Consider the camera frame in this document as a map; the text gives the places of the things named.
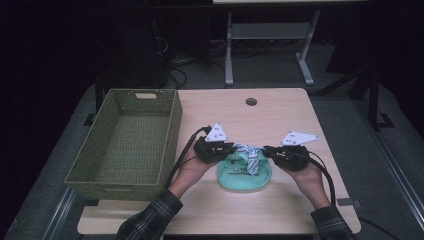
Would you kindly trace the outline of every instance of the person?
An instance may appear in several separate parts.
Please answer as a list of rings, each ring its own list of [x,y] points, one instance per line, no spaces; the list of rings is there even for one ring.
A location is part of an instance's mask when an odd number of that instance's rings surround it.
[[[196,153],[190,147],[169,188],[154,199],[144,211],[123,222],[115,239],[160,239],[168,223],[183,207],[180,198],[214,165],[216,163],[204,163],[196,157]],[[282,170],[294,179],[299,190],[312,203],[315,211],[311,213],[311,216],[321,239],[356,240],[338,209],[332,206],[328,200],[323,186],[322,173],[316,166],[309,163],[301,171]]]

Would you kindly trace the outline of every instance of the plaid sleeve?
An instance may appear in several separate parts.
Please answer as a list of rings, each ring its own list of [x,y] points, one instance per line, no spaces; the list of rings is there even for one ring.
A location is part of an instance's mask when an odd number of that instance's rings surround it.
[[[144,211],[122,223],[115,239],[159,239],[182,207],[181,201],[166,189]]]
[[[325,240],[353,240],[356,237],[352,234],[349,226],[340,215],[335,206],[320,208],[311,213],[318,233]]]

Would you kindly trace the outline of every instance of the wooden table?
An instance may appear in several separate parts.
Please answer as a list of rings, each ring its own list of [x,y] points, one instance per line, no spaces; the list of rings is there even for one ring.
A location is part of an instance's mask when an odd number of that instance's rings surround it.
[[[180,90],[183,116],[177,146],[181,152],[200,127],[220,122],[229,141],[254,146],[278,146],[289,131],[321,136],[304,144],[318,154],[333,178],[336,198],[349,198],[309,97],[303,89]],[[248,106],[255,98],[256,106]],[[314,234],[312,205],[293,179],[272,163],[269,184],[259,190],[236,192],[222,187],[211,168],[182,197],[184,207],[164,234]],[[324,182],[327,194],[327,182]],[[78,224],[82,234],[115,234],[126,219],[148,202],[101,200],[87,206]],[[337,206],[354,233],[361,226],[353,206]]]

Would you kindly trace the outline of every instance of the green wicker basket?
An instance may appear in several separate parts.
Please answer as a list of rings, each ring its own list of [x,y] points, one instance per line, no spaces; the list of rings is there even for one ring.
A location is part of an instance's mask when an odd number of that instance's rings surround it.
[[[65,183],[87,199],[154,199],[175,162],[181,116],[176,90],[111,89]]]

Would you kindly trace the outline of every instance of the cable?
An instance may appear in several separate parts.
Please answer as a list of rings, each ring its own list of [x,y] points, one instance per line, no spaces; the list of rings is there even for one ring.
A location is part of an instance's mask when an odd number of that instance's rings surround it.
[[[317,154],[315,154],[315,153],[313,153],[313,152],[311,152],[311,151],[308,151],[310,154],[313,154],[315,157],[317,157],[320,161],[321,161],[321,163],[322,163],[322,166],[325,168],[325,169],[327,169],[327,166],[325,166],[325,163],[324,163],[324,161],[322,161],[322,159],[317,155]]]
[[[370,220],[368,220],[368,219],[365,219],[365,218],[362,218],[362,217],[358,217],[358,219],[359,219],[360,221],[366,222],[366,223],[368,223],[369,225],[371,225],[371,226],[373,226],[373,227],[377,228],[378,230],[380,230],[380,231],[384,232],[385,234],[389,235],[391,238],[393,238],[393,239],[395,239],[395,240],[401,240],[400,238],[396,237],[393,233],[391,233],[391,232],[387,231],[386,229],[384,229],[384,228],[382,228],[382,227],[378,226],[377,224],[375,224],[375,223],[371,222],[371,221],[370,221]]]
[[[311,157],[305,157],[302,154],[293,153],[293,152],[290,153],[290,154],[293,154],[295,156],[306,159],[310,163],[314,164],[322,172],[322,174],[324,174],[324,176],[327,178],[328,186],[330,188],[331,205],[335,206],[336,205],[336,193],[335,193],[335,190],[334,190],[334,182],[333,182],[333,179],[331,178],[330,174],[328,173],[327,169],[324,168],[321,164],[319,164],[319,162],[317,162],[315,159],[313,159]]]
[[[175,88],[176,89],[185,88],[185,84],[187,83],[187,74],[185,74],[185,72],[183,72],[183,71],[181,71],[179,69],[176,69],[176,68],[169,68],[169,70],[174,70],[174,71],[180,72],[184,76],[183,83],[179,83],[178,80],[177,80],[177,78],[175,78],[174,75],[172,75],[171,73],[169,73],[169,77],[175,83]]]
[[[177,172],[178,168],[181,166],[181,163],[184,159],[184,156],[187,154],[188,149],[193,144],[194,140],[196,139],[197,134],[199,132],[204,131],[206,133],[210,132],[211,127],[202,127],[198,129],[193,135],[191,135],[190,139],[188,140],[187,144],[185,145],[183,151],[181,152],[180,156],[177,159],[177,162],[175,163],[174,167],[171,170],[171,173],[168,176],[168,179],[166,180],[165,188],[168,188],[171,185],[172,179],[174,178],[175,173]]]
[[[178,166],[178,168],[180,168],[182,165],[186,164],[187,162],[189,162],[189,161],[191,161],[191,160],[195,159],[196,157],[197,157],[197,155],[196,155],[196,156],[194,156],[194,157],[192,157],[192,158],[187,159],[187,160],[186,160],[186,161],[184,161],[184,162],[182,162],[182,163],[180,164],[180,166]]]

